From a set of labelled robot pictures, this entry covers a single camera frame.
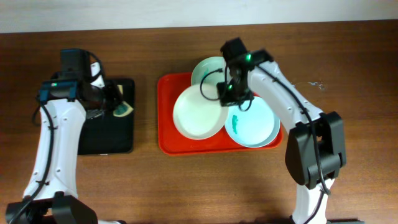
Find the green stained sponge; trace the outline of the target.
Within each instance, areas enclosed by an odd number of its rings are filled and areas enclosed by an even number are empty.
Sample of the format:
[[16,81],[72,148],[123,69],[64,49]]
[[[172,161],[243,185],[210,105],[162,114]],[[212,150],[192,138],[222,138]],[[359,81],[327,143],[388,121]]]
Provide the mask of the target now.
[[131,105],[129,105],[126,101],[123,101],[113,111],[113,116],[118,117],[118,118],[122,118],[122,117],[128,116],[133,111],[134,111],[134,108]]

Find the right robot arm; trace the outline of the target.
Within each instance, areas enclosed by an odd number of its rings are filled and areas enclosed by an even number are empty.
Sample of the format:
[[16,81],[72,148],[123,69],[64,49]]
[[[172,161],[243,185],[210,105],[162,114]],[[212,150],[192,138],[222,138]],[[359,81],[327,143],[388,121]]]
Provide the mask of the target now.
[[262,98],[289,134],[285,164],[297,184],[292,223],[328,223],[330,188],[346,165],[343,120],[337,112],[324,113],[305,99],[285,78],[265,50],[221,51],[231,82],[224,106],[241,105],[247,95]]

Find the mint green plate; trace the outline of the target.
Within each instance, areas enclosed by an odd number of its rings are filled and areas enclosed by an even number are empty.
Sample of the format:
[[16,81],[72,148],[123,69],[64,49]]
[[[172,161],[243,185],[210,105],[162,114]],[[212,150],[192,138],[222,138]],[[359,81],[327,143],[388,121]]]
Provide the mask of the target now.
[[215,72],[205,78],[203,83],[216,86],[217,83],[224,82],[224,69],[226,62],[223,57],[209,57],[202,60],[193,70],[191,75],[191,85],[198,85],[203,77],[219,68],[221,72]]

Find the white plate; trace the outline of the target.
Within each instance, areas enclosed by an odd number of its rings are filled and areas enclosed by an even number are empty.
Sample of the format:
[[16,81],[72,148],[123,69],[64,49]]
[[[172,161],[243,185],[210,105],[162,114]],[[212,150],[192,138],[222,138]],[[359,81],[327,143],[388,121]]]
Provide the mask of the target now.
[[177,131],[186,138],[203,140],[214,136],[228,117],[228,108],[217,100],[217,88],[192,85],[178,96],[172,113]]

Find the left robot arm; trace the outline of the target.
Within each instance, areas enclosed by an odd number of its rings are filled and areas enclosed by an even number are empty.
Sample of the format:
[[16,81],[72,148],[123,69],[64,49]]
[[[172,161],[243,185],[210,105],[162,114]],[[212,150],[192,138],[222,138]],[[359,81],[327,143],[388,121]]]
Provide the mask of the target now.
[[123,102],[120,88],[102,74],[60,74],[42,83],[37,101],[41,130],[34,170],[22,201],[8,204],[7,223],[100,223],[78,199],[78,145],[86,120]]

